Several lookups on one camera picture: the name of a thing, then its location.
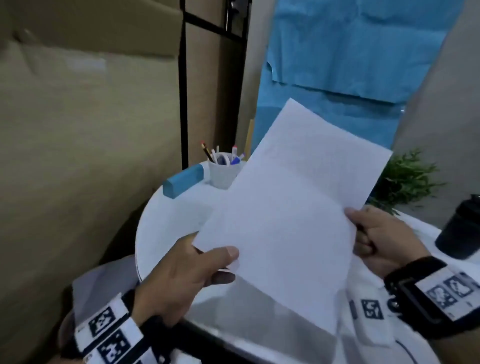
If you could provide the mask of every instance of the white tabletop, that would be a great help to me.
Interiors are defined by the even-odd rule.
[[[137,228],[135,260],[140,280],[145,279],[175,241],[187,234],[198,231],[211,215],[215,206],[222,201],[226,191],[212,187],[206,162],[204,181],[196,184],[176,199],[163,195],[160,187],[148,202]],[[400,218],[410,225],[435,254],[446,257],[434,246],[440,230],[409,215]],[[480,254],[474,260],[480,260]],[[369,272],[360,260],[354,260],[352,269],[357,276],[365,277],[372,284],[381,287],[383,282]],[[343,330],[353,335],[351,316],[346,309],[340,309]],[[223,339],[229,347],[247,351],[270,363],[347,363],[346,342],[336,341],[294,312],[277,304],[273,299],[258,291],[244,280],[229,285],[210,286],[203,289],[193,301],[186,318],[216,337]],[[402,340],[410,346],[417,346],[421,363],[436,364],[427,344],[411,330],[399,325]],[[374,350],[371,363],[384,363],[382,350]],[[396,349],[398,364],[411,363],[401,349]]]

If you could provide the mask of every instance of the white sheet of paper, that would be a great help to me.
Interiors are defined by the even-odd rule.
[[[343,209],[363,206],[391,154],[290,99],[194,245],[238,247],[233,271],[335,334],[356,232]]]

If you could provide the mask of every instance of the person's left hand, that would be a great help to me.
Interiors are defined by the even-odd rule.
[[[132,318],[141,325],[149,317],[161,316],[172,327],[187,313],[198,292],[210,284],[235,280],[230,272],[219,272],[239,257],[234,246],[201,253],[192,245],[197,233],[177,240],[135,292]]]

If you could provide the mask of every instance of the pen holder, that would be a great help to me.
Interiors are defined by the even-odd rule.
[[[208,167],[210,169],[211,185],[221,190],[227,190],[231,186],[235,177],[240,173],[242,164],[239,163],[234,164],[233,166],[224,166],[222,164],[208,162]]]

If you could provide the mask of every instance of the black bottle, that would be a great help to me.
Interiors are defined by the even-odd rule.
[[[467,259],[480,249],[480,195],[471,195],[456,208],[435,245],[456,259]]]

